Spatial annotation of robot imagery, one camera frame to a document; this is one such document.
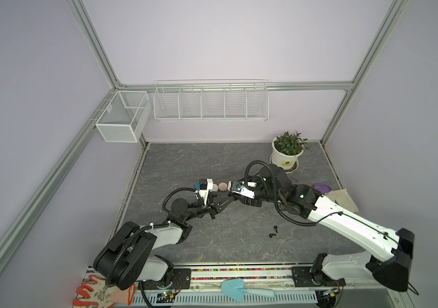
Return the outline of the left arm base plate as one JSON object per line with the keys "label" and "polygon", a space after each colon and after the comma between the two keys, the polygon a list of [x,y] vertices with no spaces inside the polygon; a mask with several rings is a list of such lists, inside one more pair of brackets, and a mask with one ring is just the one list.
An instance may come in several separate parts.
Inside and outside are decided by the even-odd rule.
{"label": "left arm base plate", "polygon": [[192,282],[191,268],[174,268],[162,281],[144,281],[144,290],[188,290]]}

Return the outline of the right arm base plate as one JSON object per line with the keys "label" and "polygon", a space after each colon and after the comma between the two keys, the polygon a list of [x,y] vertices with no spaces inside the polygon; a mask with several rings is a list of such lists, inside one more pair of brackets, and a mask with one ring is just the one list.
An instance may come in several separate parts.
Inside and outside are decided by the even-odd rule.
{"label": "right arm base plate", "polygon": [[321,270],[311,272],[310,266],[291,267],[292,279],[295,287],[343,287],[346,286],[344,278],[335,280],[328,277]]}

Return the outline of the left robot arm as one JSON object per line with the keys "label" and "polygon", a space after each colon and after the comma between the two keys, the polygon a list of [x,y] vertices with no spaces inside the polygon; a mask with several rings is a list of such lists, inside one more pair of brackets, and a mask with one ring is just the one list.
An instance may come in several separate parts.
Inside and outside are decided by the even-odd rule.
{"label": "left robot arm", "polygon": [[105,278],[106,287],[125,291],[135,283],[150,281],[156,287],[173,285],[174,264],[152,251],[184,242],[192,231],[188,223],[209,215],[215,218],[237,198],[230,192],[200,191],[182,187],[172,191],[163,202],[167,214],[161,224],[140,226],[126,222],[108,241],[93,263]]}

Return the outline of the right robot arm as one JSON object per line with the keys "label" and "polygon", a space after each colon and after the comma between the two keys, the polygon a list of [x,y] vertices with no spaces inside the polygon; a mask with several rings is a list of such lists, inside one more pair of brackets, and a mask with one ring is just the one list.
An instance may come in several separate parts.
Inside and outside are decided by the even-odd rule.
{"label": "right robot arm", "polygon": [[319,254],[309,272],[315,285],[334,286],[343,279],[373,278],[397,292],[406,292],[412,286],[409,280],[415,235],[406,228],[393,230],[361,218],[319,190],[293,184],[283,168],[260,160],[252,161],[244,177],[230,182],[228,190],[243,204],[271,202],[288,222],[301,227],[328,227],[364,249],[346,255]]}

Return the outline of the pink earbud charging case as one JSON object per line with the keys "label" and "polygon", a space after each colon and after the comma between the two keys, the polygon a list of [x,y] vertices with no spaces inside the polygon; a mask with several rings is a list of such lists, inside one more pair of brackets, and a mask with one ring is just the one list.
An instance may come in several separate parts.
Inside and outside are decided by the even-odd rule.
{"label": "pink earbud charging case", "polygon": [[229,187],[229,185],[227,182],[221,182],[218,185],[218,189],[222,192],[228,191],[228,187]]}

